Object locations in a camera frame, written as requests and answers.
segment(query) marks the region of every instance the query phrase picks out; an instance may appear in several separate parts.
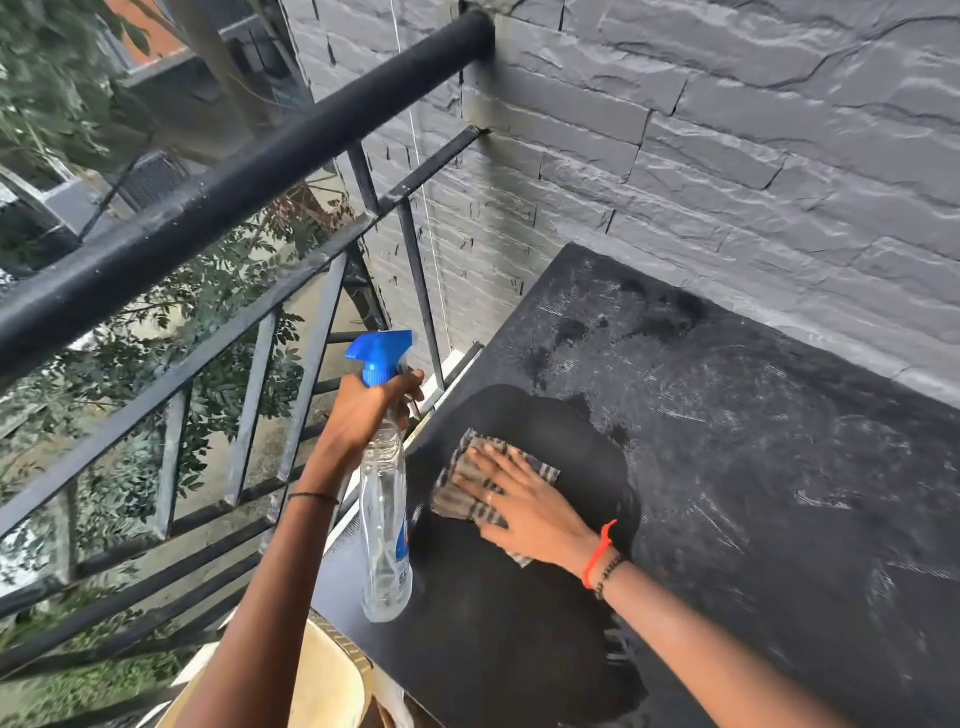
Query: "black bracelet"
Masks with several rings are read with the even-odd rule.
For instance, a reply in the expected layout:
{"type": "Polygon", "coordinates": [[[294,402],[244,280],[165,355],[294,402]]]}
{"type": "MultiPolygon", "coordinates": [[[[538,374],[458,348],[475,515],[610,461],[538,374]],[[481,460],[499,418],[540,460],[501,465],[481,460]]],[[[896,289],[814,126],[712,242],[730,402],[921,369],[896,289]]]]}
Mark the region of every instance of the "black bracelet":
{"type": "Polygon", "coordinates": [[[603,574],[601,574],[599,581],[597,581],[597,585],[593,588],[593,593],[598,599],[603,599],[603,588],[604,585],[607,584],[607,579],[609,579],[614,570],[625,561],[626,559],[623,558],[623,554],[618,553],[612,558],[610,563],[607,564],[607,567],[603,570],[603,574]]]}
{"type": "Polygon", "coordinates": [[[317,500],[325,500],[328,503],[333,503],[334,505],[340,505],[340,501],[333,496],[329,496],[326,493],[292,493],[287,500],[293,500],[295,497],[314,497],[317,500]]]}

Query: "metal baluster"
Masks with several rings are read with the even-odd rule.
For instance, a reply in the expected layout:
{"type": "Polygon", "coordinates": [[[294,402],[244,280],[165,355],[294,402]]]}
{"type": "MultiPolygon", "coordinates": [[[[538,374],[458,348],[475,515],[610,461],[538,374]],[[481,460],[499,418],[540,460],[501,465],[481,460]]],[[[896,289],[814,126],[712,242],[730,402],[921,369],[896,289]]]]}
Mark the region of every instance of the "metal baluster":
{"type": "Polygon", "coordinates": [[[353,176],[360,187],[364,207],[374,214],[379,213],[380,202],[373,188],[373,177],[370,174],[370,165],[367,164],[367,154],[363,151],[363,143],[358,141],[347,147],[347,156],[350,157],[350,166],[353,167],[353,176]]]}
{"type": "Polygon", "coordinates": [[[357,310],[360,311],[361,316],[363,317],[364,324],[367,324],[368,328],[370,324],[368,319],[373,319],[373,325],[376,330],[386,331],[390,328],[390,324],[387,323],[387,316],[383,312],[383,308],[380,306],[380,300],[376,297],[376,293],[373,290],[373,279],[370,276],[370,271],[367,269],[367,263],[363,259],[363,251],[360,250],[360,246],[357,243],[354,243],[349,248],[347,248],[347,255],[349,255],[350,264],[353,267],[353,271],[356,276],[360,279],[367,282],[362,288],[357,291],[353,291],[352,295],[354,304],[357,306],[357,310]],[[357,298],[362,298],[362,304],[357,302],[357,298]]]}
{"type": "Polygon", "coordinates": [[[267,374],[270,373],[270,360],[274,353],[274,337],[278,321],[279,310],[274,309],[260,322],[260,328],[256,334],[256,347],[253,350],[250,377],[247,379],[247,394],[244,396],[243,411],[240,413],[237,439],[233,442],[230,453],[230,475],[227,494],[224,496],[224,500],[230,505],[236,505],[240,501],[244,481],[247,479],[253,436],[256,434],[256,421],[260,414],[260,398],[263,395],[267,374]]]}
{"type": "Polygon", "coordinates": [[[280,480],[289,482],[290,473],[297,461],[297,452],[300,449],[300,434],[310,414],[310,405],[313,403],[313,387],[317,383],[317,376],[324,363],[326,340],[333,327],[333,317],[337,312],[337,303],[340,301],[340,289],[347,270],[347,257],[339,255],[330,264],[330,270],[324,277],[323,288],[320,293],[320,303],[317,306],[317,318],[310,333],[310,343],[303,356],[303,379],[300,380],[300,390],[294,402],[293,412],[290,415],[290,429],[287,431],[287,441],[280,458],[280,467],[277,476],[280,480]]]}
{"type": "Polygon", "coordinates": [[[51,563],[61,584],[77,581],[77,480],[71,480],[52,501],[54,543],[51,563]]]}
{"type": "Polygon", "coordinates": [[[420,245],[417,243],[417,228],[414,225],[414,213],[410,208],[410,198],[405,197],[396,206],[396,214],[400,216],[400,228],[403,230],[403,243],[407,248],[407,257],[410,258],[410,270],[414,277],[414,287],[417,289],[417,299],[420,302],[420,315],[423,317],[423,328],[426,330],[426,343],[430,347],[430,358],[433,360],[433,374],[437,379],[437,389],[446,389],[444,382],[444,367],[440,359],[440,348],[437,346],[437,331],[433,327],[433,312],[430,309],[430,294],[426,288],[426,276],[423,274],[423,261],[420,259],[420,245]]]}
{"type": "Polygon", "coordinates": [[[167,403],[167,426],[163,435],[163,462],[160,465],[160,484],[156,489],[154,531],[162,539],[170,537],[170,528],[177,512],[177,484],[180,480],[180,460],[186,418],[190,414],[192,382],[179,390],[167,403]]]}

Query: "building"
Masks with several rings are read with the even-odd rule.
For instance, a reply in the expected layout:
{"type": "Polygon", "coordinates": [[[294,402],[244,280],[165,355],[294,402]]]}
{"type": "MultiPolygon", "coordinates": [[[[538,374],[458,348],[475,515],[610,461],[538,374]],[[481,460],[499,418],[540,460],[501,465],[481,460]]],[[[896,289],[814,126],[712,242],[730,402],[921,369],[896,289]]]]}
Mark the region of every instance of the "building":
{"type": "MultiPolygon", "coordinates": [[[[158,16],[172,17],[162,0],[143,2],[158,16]]],[[[136,159],[119,193],[101,213],[100,202],[121,182],[123,169],[100,174],[70,169],[52,160],[49,169],[38,170],[15,158],[4,158],[8,173],[20,182],[16,194],[0,185],[0,218],[5,230],[30,241],[25,246],[0,246],[0,268],[17,277],[30,275],[75,250],[78,238],[94,218],[97,220],[84,239],[95,238],[164,199],[252,139],[196,54],[130,0],[110,0],[108,4],[141,28],[150,42],[150,54],[146,55],[128,38],[121,42],[107,31],[103,33],[104,47],[120,83],[139,106],[141,125],[132,129],[136,139],[117,142],[124,145],[121,156],[136,159]],[[154,136],[144,148],[148,132],[154,136]]],[[[220,30],[244,82],[262,97],[275,124],[306,103],[262,19],[246,0],[198,0],[197,5],[220,30]]],[[[276,6],[268,5],[267,10],[275,11],[276,6]]]]}
{"type": "MultiPolygon", "coordinates": [[[[481,4],[486,71],[365,143],[384,190],[464,122],[493,129],[415,208],[442,342],[489,340],[575,240],[960,402],[960,65],[944,31],[960,6],[481,4]]],[[[317,99],[457,12],[282,5],[317,99]]],[[[396,222],[366,242],[394,325],[418,328],[396,222]]]]}

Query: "red string bracelet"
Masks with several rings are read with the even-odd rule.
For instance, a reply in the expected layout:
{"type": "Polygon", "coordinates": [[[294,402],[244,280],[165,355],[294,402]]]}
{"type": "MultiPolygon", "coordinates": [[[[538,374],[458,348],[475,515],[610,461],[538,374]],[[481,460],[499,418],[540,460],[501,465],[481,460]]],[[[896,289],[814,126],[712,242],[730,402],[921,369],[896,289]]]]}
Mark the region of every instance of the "red string bracelet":
{"type": "Polygon", "coordinates": [[[607,523],[607,525],[603,527],[603,530],[600,531],[600,546],[598,546],[593,552],[593,555],[590,556],[590,560],[587,562],[587,568],[584,569],[584,586],[591,591],[593,591],[593,586],[590,584],[590,572],[593,571],[593,567],[600,561],[600,557],[603,556],[604,552],[613,544],[613,541],[610,539],[610,527],[614,523],[616,523],[616,519],[607,523]]]}

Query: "spray nozzle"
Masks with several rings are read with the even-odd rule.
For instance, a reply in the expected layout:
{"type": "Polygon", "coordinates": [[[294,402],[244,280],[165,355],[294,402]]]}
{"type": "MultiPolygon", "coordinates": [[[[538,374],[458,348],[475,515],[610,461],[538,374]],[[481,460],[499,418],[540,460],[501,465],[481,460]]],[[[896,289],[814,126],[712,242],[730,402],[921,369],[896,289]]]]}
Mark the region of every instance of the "spray nozzle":
{"type": "Polygon", "coordinates": [[[363,383],[375,387],[396,376],[400,359],[413,345],[413,331],[375,331],[350,344],[346,356],[364,363],[363,383]]]}

